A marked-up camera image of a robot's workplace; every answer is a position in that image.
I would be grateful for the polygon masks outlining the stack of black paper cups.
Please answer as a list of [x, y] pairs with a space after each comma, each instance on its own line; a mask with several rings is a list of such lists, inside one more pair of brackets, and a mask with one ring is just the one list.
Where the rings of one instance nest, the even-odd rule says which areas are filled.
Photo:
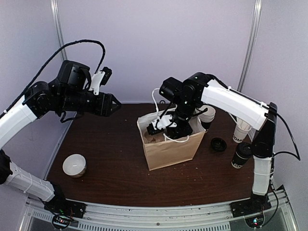
[[212, 121], [214, 120], [216, 110], [212, 106], [203, 105], [200, 108], [200, 111], [203, 111], [203, 113], [198, 116], [201, 121], [201, 125], [206, 131], [208, 131]]

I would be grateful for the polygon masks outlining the brown paper takeout bag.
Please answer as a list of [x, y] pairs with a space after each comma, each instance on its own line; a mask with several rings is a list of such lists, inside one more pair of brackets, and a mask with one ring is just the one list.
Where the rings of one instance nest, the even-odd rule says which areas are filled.
[[158, 109], [158, 106], [156, 106], [155, 109], [155, 112], [141, 116], [137, 120], [137, 127], [141, 136], [148, 169], [150, 171], [156, 170], [192, 160], [206, 133], [206, 130], [201, 125], [200, 119], [194, 117], [189, 121], [193, 132], [187, 137], [174, 140], [163, 132], [165, 141], [145, 143], [143, 134], [147, 131], [146, 127], [162, 113], [162, 111]]

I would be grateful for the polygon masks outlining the cardboard cup carrier tray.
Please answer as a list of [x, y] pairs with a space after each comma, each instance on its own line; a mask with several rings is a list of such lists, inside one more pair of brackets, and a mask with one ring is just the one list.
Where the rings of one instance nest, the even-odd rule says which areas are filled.
[[155, 135], [150, 135], [147, 131], [143, 134], [144, 142], [145, 143], [158, 143], [165, 141], [165, 137], [163, 136], [163, 133], [157, 133]]

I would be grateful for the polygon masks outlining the black plastic cup lid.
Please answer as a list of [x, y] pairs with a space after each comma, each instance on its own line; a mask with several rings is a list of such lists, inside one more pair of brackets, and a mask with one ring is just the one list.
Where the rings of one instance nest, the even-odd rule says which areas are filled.
[[251, 145], [247, 142], [239, 143], [236, 146], [236, 152], [242, 158], [250, 158], [253, 155]]

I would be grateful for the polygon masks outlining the black paper coffee cup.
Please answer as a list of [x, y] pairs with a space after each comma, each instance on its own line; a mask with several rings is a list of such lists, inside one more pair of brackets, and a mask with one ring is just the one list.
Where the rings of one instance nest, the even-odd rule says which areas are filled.
[[236, 146], [231, 164], [234, 168], [242, 168], [243, 165], [253, 156], [251, 144], [247, 142], [239, 143]]

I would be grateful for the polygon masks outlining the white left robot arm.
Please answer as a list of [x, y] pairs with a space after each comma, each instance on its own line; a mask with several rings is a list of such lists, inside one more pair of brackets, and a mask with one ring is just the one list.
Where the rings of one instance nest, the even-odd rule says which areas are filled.
[[[111, 75], [112, 70], [108, 67], [91, 75], [88, 66], [63, 61], [54, 80], [49, 83], [39, 81], [31, 85], [1, 117], [1, 147], [24, 127], [48, 112], [55, 112], [62, 123], [68, 121], [65, 118], [66, 112], [110, 116], [121, 107], [114, 95], [100, 91], [100, 87], [108, 82]], [[24, 171], [3, 150], [0, 152], [0, 182], [38, 197], [59, 214], [69, 210], [69, 202], [59, 186]]]

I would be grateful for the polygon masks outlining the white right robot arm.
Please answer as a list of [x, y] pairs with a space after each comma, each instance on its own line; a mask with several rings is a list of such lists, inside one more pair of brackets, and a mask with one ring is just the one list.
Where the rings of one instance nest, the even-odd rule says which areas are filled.
[[254, 182], [247, 209], [257, 212], [265, 205], [275, 142], [277, 106], [251, 99], [226, 86], [216, 76], [197, 72], [183, 82], [169, 77], [159, 89], [161, 96], [176, 105], [167, 122], [155, 122], [154, 129], [166, 130], [167, 137], [179, 139], [191, 135], [190, 119], [195, 109], [205, 104], [215, 106], [243, 120], [258, 131], [251, 144], [254, 158]]

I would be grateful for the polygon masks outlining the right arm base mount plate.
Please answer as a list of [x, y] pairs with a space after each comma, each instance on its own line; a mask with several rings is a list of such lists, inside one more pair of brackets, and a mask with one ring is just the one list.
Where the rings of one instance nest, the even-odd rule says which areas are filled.
[[263, 199], [251, 197], [249, 199], [230, 203], [232, 216], [234, 218], [261, 213], [262, 211], [270, 209], [271, 207], [272, 205], [268, 201], [268, 197]]

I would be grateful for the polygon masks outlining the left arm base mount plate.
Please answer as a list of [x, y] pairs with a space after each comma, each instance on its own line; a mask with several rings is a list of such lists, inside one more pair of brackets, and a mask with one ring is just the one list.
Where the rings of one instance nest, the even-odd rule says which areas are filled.
[[44, 209], [56, 215], [64, 215], [69, 218], [83, 218], [86, 211], [86, 204], [71, 200], [51, 200], [44, 202]]

